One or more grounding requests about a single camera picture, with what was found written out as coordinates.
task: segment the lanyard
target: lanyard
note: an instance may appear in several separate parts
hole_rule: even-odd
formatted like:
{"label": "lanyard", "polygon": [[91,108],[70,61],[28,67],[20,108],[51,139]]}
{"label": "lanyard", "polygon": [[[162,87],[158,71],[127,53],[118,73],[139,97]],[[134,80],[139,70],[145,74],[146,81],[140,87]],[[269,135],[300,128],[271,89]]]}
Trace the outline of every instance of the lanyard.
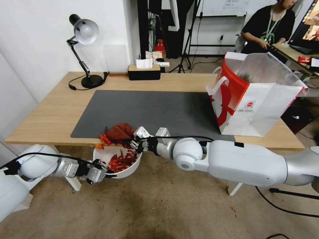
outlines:
{"label": "lanyard", "polygon": [[271,8],[271,10],[270,10],[270,19],[269,19],[269,23],[268,23],[268,27],[267,27],[267,31],[266,31],[266,37],[265,37],[266,40],[268,39],[268,37],[270,36],[272,31],[274,30],[274,28],[277,25],[277,23],[279,23],[281,21],[282,14],[283,14],[283,12],[281,13],[280,18],[277,21],[275,21],[275,24],[269,30],[270,24],[271,24],[271,21],[272,21],[272,17],[273,17],[273,11],[272,11],[272,8]]}

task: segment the black lamp base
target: black lamp base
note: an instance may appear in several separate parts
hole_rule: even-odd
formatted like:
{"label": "black lamp base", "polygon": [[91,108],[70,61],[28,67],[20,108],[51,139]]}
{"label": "black lamp base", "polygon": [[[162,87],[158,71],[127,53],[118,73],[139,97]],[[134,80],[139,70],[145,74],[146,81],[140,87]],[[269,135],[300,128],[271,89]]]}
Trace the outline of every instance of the black lamp base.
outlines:
{"label": "black lamp base", "polygon": [[91,80],[88,80],[87,77],[84,77],[81,81],[82,86],[89,89],[103,85],[103,83],[103,78],[99,75],[91,75]]}

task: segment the lamp arm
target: lamp arm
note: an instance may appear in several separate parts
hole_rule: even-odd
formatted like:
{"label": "lamp arm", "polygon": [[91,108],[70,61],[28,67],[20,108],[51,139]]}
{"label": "lamp arm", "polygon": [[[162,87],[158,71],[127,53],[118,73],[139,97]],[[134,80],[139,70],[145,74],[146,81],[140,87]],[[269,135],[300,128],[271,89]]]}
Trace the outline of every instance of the lamp arm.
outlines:
{"label": "lamp arm", "polygon": [[87,65],[84,63],[84,61],[82,61],[80,59],[80,57],[78,56],[77,52],[75,51],[74,49],[74,45],[77,44],[78,42],[77,41],[74,41],[75,37],[73,36],[72,38],[68,39],[66,42],[67,44],[70,46],[71,50],[73,51],[74,55],[76,56],[77,60],[79,61],[79,64],[80,66],[82,67],[82,69],[85,71],[85,74],[86,74],[86,77],[88,78],[88,80],[91,79],[91,76],[90,76],[90,69],[87,67]]}

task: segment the bag handle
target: bag handle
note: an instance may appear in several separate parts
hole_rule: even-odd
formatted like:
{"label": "bag handle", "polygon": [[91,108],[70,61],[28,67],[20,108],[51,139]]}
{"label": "bag handle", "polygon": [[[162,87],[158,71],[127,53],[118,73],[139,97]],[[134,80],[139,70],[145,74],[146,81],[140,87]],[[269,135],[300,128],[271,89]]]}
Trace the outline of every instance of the bag handle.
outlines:
{"label": "bag handle", "polygon": [[216,71],[218,71],[218,70],[222,70],[222,68],[220,67],[220,66],[218,66],[215,70],[214,70],[214,72],[213,72],[213,74],[215,74],[216,73]]}
{"label": "bag handle", "polygon": [[220,78],[219,81],[216,83],[216,85],[213,88],[210,85],[207,85],[206,90],[207,90],[208,95],[216,94],[217,90],[220,88],[221,84],[223,84],[224,82],[226,85],[228,85],[228,83],[229,83],[229,80],[226,76],[223,76],[222,78]]}

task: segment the whiteboard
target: whiteboard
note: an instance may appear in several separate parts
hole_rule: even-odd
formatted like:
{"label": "whiteboard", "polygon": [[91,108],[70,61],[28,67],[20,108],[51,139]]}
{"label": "whiteboard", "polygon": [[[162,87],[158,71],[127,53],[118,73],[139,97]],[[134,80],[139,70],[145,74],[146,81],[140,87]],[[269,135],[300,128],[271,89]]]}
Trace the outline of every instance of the whiteboard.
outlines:
{"label": "whiteboard", "polygon": [[274,3],[276,0],[201,0],[197,16],[202,8],[203,16],[243,16],[246,12],[252,15],[258,9]]}

